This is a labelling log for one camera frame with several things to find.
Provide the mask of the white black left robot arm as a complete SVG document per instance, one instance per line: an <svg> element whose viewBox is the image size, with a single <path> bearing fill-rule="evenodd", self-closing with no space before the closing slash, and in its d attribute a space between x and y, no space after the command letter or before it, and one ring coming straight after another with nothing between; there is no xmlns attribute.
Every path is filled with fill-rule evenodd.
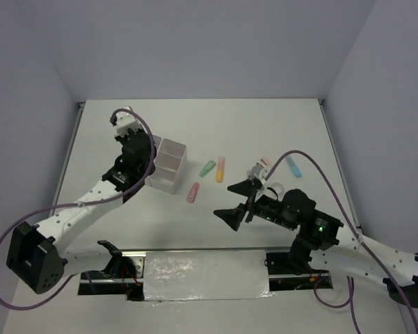
<svg viewBox="0 0 418 334"><path fill-rule="evenodd" d="M12 232L6 264L36 294L44 294L72 274L76 256L67 247L107 213L130 200L154 172L154 137L144 129L128 129L116 136L121 155L96 185L77 201L58 206L52 217L29 225L19 223Z"/></svg>

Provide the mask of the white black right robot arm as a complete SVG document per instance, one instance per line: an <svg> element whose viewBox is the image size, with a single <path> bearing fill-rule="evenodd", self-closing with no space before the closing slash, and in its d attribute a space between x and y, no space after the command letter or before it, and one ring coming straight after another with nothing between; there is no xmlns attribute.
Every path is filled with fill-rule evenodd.
<svg viewBox="0 0 418 334"><path fill-rule="evenodd" d="M262 218L296 231L289 249L289 266L296 272L337 271L363 278L387 290L389 297L418 308L418 253L406 253L354 233L338 218L316 209L316 202L300 189L280 195L273 187L260 189L257 179L227 189L245 196L233 209L217 209L214 215L234 231L242 222Z"/></svg>

